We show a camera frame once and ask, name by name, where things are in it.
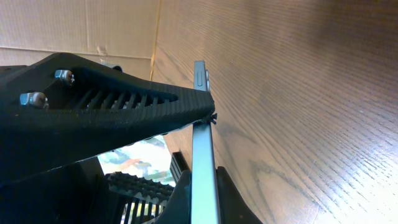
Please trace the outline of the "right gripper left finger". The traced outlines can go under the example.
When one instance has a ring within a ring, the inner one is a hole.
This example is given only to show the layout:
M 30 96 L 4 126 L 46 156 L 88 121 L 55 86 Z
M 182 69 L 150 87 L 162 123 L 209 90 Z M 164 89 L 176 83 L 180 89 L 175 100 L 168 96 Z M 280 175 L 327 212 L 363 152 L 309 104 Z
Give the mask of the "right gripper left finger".
M 1 67 L 1 183 L 70 165 L 197 121 L 207 91 L 150 82 L 70 53 Z

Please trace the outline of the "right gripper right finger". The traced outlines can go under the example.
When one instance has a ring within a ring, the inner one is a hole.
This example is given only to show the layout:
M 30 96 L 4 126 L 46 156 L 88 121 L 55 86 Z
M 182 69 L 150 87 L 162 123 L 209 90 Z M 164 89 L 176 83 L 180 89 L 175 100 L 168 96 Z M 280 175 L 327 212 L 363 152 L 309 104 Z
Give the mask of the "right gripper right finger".
M 114 172 L 107 175 L 109 189 L 117 194 L 164 206 L 156 223 L 260 223 L 246 205 L 224 167 L 216 170 L 216 195 L 193 193 L 189 170 L 181 173 L 175 187 L 145 178 Z

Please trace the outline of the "blue screen Galaxy smartphone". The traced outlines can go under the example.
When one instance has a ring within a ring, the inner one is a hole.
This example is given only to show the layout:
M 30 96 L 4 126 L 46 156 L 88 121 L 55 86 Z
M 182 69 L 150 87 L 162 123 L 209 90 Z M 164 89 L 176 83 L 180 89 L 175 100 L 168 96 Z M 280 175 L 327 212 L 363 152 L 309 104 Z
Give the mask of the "blue screen Galaxy smartphone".
M 221 222 L 211 130 L 215 105 L 212 99 L 209 104 L 202 121 L 193 124 L 191 224 Z

